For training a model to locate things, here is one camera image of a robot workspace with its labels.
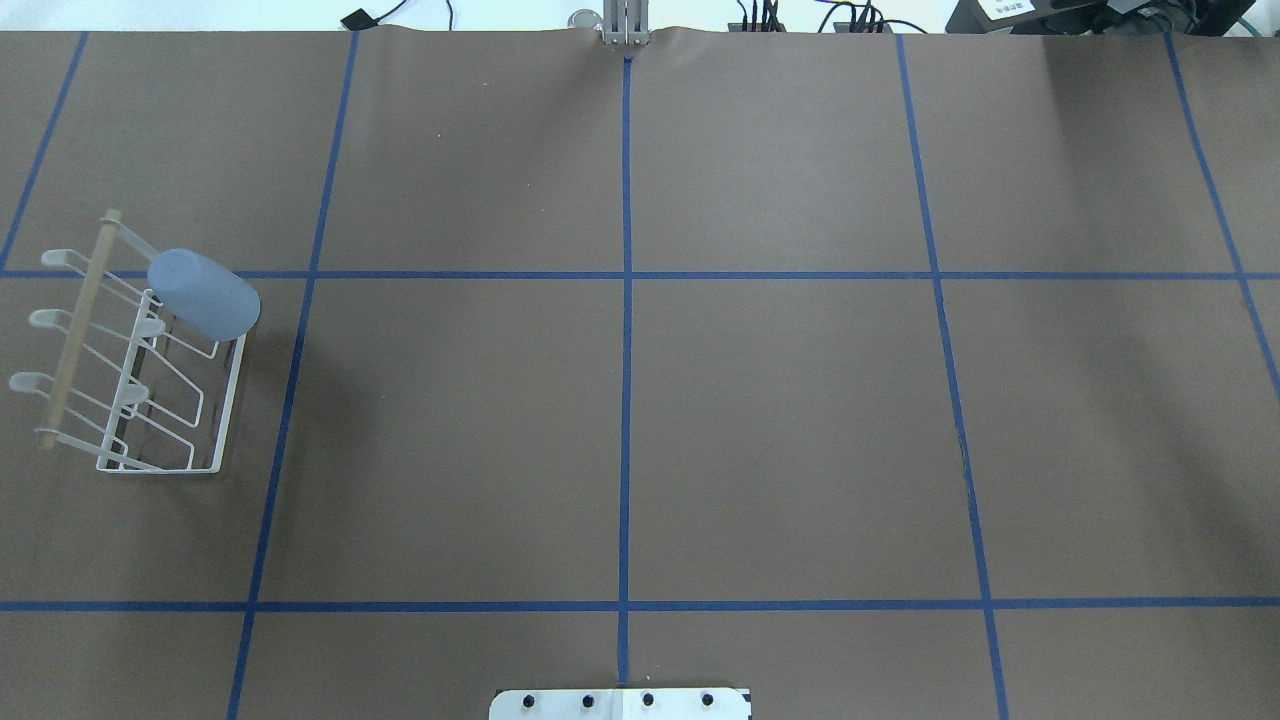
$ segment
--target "wooden handle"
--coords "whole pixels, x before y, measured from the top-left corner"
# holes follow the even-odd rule
[[[108,210],[104,217],[118,223],[122,214],[119,210]],[[58,442],[55,433],[63,425],[63,415],[67,413],[67,398],[72,393],[76,369],[79,366],[81,350],[84,347],[84,336],[88,333],[90,319],[93,315],[93,304],[97,302],[97,291],[102,287],[106,260],[111,256],[111,246],[115,245],[116,232],[115,223],[102,223],[97,231],[93,256],[90,258],[88,272],[84,273],[84,284],[81,286],[79,297],[76,299],[76,310],[72,313],[72,324],[67,331],[63,354],[58,356],[58,370],[54,373],[54,389],[49,392],[49,404],[45,405],[45,420],[41,428],[54,432],[44,433],[40,439],[41,450],[49,450]]]

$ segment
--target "blue grid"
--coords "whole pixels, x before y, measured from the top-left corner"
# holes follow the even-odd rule
[[[67,96],[72,87],[76,70],[88,33],[83,32],[76,45],[70,64],[58,94],[54,110],[50,114],[40,147],[32,163],[31,172],[23,186],[13,222],[9,227],[3,249],[0,249],[0,278],[74,278],[72,273],[50,270],[9,270],[5,268],[13,250],[22,218],[31,193],[40,176],[45,154],[56,129]],[[1078,597],[1078,598],[998,598],[991,593],[986,552],[982,539],[978,496],[974,488],[973,468],[964,424],[964,405],[961,401],[959,377],[951,348],[950,325],[946,315],[943,282],[947,281],[1196,281],[1196,282],[1235,282],[1249,313],[1261,348],[1267,373],[1280,397],[1280,372],[1275,355],[1267,341],[1249,283],[1257,281],[1277,281],[1280,273],[1248,273],[1240,261],[1235,241],[1231,236],[1226,213],[1219,197],[1208,160],[1204,156],[1183,82],[1174,40],[1165,35],[1165,46],[1170,68],[1181,101],[1183,113],[1192,149],[1204,176],[1206,188],[1213,204],[1224,241],[1231,258],[1234,272],[1229,273],[1142,273],[1142,272],[955,272],[942,270],[938,264],[937,245],[928,202],[924,161],[920,151],[915,111],[911,97],[910,76],[906,63],[906,49],[901,36],[896,38],[899,72],[902,85],[902,100],[906,110],[908,133],[915,168],[916,190],[919,195],[923,233],[929,259],[927,272],[643,272],[632,268],[631,233],[631,76],[632,58],[625,58],[622,65],[622,272],[465,272],[465,270],[320,270],[320,254],[324,246],[324,231],[328,220],[329,200],[337,172],[338,154],[342,145],[342,132],[347,111],[347,100],[355,73],[360,36],[352,33],[347,64],[342,82],[342,95],[334,135],[330,146],[329,164],[325,173],[320,211],[316,219],[315,240],[307,270],[238,270],[250,279],[303,279],[302,309],[298,318],[293,357],[289,366],[288,386],[280,414],[275,455],[271,464],[266,501],[262,510],[261,528],[250,580],[250,592],[244,602],[169,602],[169,601],[0,601],[0,612],[220,612],[242,614],[243,625],[241,643],[236,659],[236,671],[228,700],[228,717],[236,717],[243,689],[248,653],[252,644],[253,621],[259,614],[445,614],[445,612],[609,612],[618,620],[618,682],[628,679],[628,614],[636,612],[879,612],[879,611],[982,611],[992,667],[992,680],[1001,720],[1010,716],[1005,693],[1004,671],[1000,656],[1000,642],[996,628],[996,611],[1024,610],[1080,610],[1080,609],[1160,609],[1160,607],[1280,607],[1280,597]],[[122,270],[122,277],[141,278],[143,273]],[[301,370],[307,323],[315,283],[321,279],[529,279],[529,281],[621,281],[623,284],[623,327],[622,327],[622,387],[620,423],[620,505],[618,505],[618,600],[617,601],[509,601],[509,602],[270,602],[260,601],[262,570],[269,547],[271,520],[279,488],[284,450],[288,442],[289,423],[293,411],[297,379]],[[823,601],[632,601],[630,598],[630,461],[631,461],[631,347],[632,347],[632,284],[635,281],[716,281],[716,279],[769,279],[769,281],[928,281],[932,284],[941,334],[942,352],[951,395],[952,418],[960,445],[963,474],[968,491],[970,532],[974,544],[975,569],[979,580],[980,597],[965,600],[823,600]]]

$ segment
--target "green cable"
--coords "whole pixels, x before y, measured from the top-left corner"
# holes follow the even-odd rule
[[[1251,23],[1249,20],[1240,18],[1235,22],[1240,23],[1240,27],[1249,31],[1249,35],[1252,35],[1253,37],[1262,37],[1262,33],[1258,32],[1258,28],[1253,27],[1253,23]]]

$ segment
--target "white background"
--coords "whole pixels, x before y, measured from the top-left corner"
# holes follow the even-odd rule
[[[398,0],[0,0],[0,29],[340,29],[338,20],[364,6],[371,15]],[[750,0],[744,0],[750,9]],[[600,0],[453,0],[456,29],[552,29],[579,8],[599,12]],[[955,0],[878,0],[886,17],[942,32]],[[790,32],[813,32],[829,5],[781,0]],[[742,12],[733,0],[650,0],[649,26],[723,31]],[[836,17],[847,19],[847,10]],[[1280,20],[1280,0],[1258,0],[1245,18],[1263,35]],[[444,0],[408,0],[387,19],[419,29],[444,29]],[[911,32],[909,28],[902,32]],[[1230,35],[1247,35],[1239,26]]]

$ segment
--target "white sticker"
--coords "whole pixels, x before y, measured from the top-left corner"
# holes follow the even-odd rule
[[[1032,0],[978,0],[978,4],[982,5],[982,12],[987,13],[987,17],[993,20],[1012,15],[1025,15],[1036,10]]]

